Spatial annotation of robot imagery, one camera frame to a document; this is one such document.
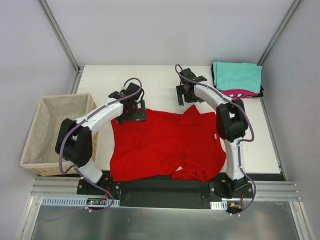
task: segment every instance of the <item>red cloth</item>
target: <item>red cloth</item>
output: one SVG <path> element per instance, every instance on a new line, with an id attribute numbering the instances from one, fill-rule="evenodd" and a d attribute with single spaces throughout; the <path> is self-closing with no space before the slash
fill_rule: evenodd
<path id="1" fill-rule="evenodd" d="M 226 153 L 214 112 L 200 114 L 192 105 L 184 114 L 146 110 L 146 121 L 111 121 L 115 148 L 110 162 L 114 181 L 156 175 L 207 181 L 222 169 Z"/>

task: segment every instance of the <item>wicker basket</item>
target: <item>wicker basket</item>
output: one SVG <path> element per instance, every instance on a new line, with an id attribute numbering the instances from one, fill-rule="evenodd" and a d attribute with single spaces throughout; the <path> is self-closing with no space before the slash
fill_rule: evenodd
<path id="1" fill-rule="evenodd" d="M 40 98 L 20 164 L 41 176 L 60 175 L 59 155 L 55 152 L 61 123 L 64 119 L 77 119 L 97 106 L 89 93 L 43 96 Z M 92 159 L 95 160 L 98 133 L 92 138 Z M 66 170 L 72 162 L 63 160 Z"/>

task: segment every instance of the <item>white table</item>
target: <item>white table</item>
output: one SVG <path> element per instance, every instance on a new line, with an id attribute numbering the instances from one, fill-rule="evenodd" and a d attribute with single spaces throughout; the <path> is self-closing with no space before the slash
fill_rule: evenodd
<path id="1" fill-rule="evenodd" d="M 182 66 L 191 68 L 197 76 L 207 78 L 212 85 L 210 66 Z M 78 93 L 90 93 L 95 103 L 102 104 L 108 95 L 120 91 L 123 83 L 137 77 L 145 91 L 145 106 L 148 109 L 182 114 L 190 107 L 178 105 L 176 86 L 180 79 L 174 66 L 165 65 L 86 65 L 78 87 Z M 248 173 L 280 173 L 276 154 L 268 131 L 266 119 L 259 98 L 243 99 L 245 111 L 253 126 L 255 140 L 243 143 L 244 167 Z M 196 103 L 200 113 L 214 112 L 205 102 Z M 249 129 L 246 138 L 250 138 Z M 102 170 L 110 170 L 110 159 L 115 147 L 114 133 L 110 123 L 99 131 L 95 162 Z M 226 171 L 226 164 L 221 172 Z"/>

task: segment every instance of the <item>pink folded cloth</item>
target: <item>pink folded cloth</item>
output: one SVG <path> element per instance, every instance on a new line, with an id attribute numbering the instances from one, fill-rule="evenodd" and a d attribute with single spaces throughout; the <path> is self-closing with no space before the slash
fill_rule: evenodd
<path id="1" fill-rule="evenodd" d="M 221 91 L 224 95 L 245 95 L 243 97 L 250 97 L 250 96 L 258 96 L 257 93 L 243 90 L 243 89 L 233 89 L 233 90 L 227 90 L 227 91 Z"/>

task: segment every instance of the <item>beige basket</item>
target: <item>beige basket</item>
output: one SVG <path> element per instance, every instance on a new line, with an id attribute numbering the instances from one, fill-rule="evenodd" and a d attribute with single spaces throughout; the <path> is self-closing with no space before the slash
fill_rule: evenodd
<path id="1" fill-rule="evenodd" d="M 59 155 L 55 146 L 64 119 L 77 119 L 91 112 L 97 106 L 91 94 L 43 96 L 40 98 L 20 164 L 41 176 L 60 175 Z M 92 159 L 95 160 L 98 133 L 92 138 Z M 63 160 L 66 170 L 72 162 Z"/>

